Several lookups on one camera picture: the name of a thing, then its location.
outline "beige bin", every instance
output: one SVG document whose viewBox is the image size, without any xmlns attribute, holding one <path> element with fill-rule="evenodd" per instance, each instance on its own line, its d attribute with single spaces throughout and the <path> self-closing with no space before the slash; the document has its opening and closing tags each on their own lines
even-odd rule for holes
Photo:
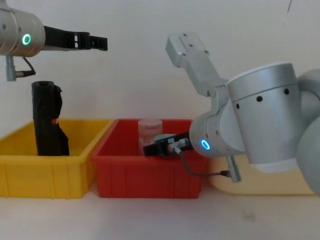
<svg viewBox="0 0 320 240">
<path fill-rule="evenodd" d="M 299 169 L 282 173 L 263 173 L 248 162 L 246 155 L 235 156 L 242 181 L 233 183 L 230 178 L 214 176 L 210 178 L 212 186 L 218 190 L 238 195 L 314 195 L 308 187 Z M 219 172 L 228 169 L 225 157 L 210 161 L 210 171 Z"/>
</svg>

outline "black cylindrical object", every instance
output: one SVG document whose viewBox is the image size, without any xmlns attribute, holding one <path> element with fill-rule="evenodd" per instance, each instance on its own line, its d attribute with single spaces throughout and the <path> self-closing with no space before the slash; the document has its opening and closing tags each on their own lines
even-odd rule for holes
<svg viewBox="0 0 320 240">
<path fill-rule="evenodd" d="M 69 156 L 68 137 L 59 125 L 61 88 L 52 81 L 32 83 L 33 122 L 39 156 Z"/>
</svg>

